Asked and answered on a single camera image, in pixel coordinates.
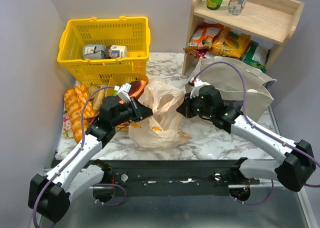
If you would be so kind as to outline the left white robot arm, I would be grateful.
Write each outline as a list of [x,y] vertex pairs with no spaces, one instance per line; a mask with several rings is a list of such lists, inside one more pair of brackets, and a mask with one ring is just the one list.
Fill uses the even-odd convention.
[[32,209],[37,228],[37,214],[54,224],[67,213],[70,204],[89,187],[102,181],[105,171],[97,164],[83,167],[99,153],[116,134],[116,126],[139,122],[153,115],[151,108],[135,98],[121,104],[115,96],[103,99],[99,115],[87,128],[78,145],[46,175],[36,174],[30,181],[28,207]]

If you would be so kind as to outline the beige canvas tote bag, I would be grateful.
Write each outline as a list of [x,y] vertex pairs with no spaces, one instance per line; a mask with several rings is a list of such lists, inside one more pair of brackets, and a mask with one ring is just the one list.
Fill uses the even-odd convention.
[[213,85],[219,90],[221,97],[225,100],[227,106],[232,105],[242,109],[242,80],[239,74],[225,63],[235,66],[241,72],[247,89],[245,105],[246,115],[257,122],[274,100],[269,89],[277,80],[266,75],[260,69],[251,67],[240,60],[222,56],[199,59],[195,69],[189,77],[194,77],[206,66],[214,62],[218,62],[218,64],[210,66],[197,78]]

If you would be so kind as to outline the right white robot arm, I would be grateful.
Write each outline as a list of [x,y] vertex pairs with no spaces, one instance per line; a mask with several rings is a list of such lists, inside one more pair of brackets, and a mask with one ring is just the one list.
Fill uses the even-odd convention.
[[244,178],[276,180],[290,191],[298,192],[316,170],[309,142],[284,138],[253,122],[239,109],[226,106],[212,85],[201,85],[185,94],[176,111],[188,119],[198,116],[208,120],[216,128],[249,141],[273,157],[271,161],[259,162],[246,158],[238,164]]

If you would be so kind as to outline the banana print plastic bag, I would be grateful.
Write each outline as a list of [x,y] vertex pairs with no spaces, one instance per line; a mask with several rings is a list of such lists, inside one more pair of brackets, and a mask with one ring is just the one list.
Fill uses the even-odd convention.
[[131,124],[129,138],[146,149],[167,149],[190,140],[192,136],[179,129],[182,116],[176,111],[184,98],[182,90],[164,79],[150,79],[138,101],[152,109],[153,115]]

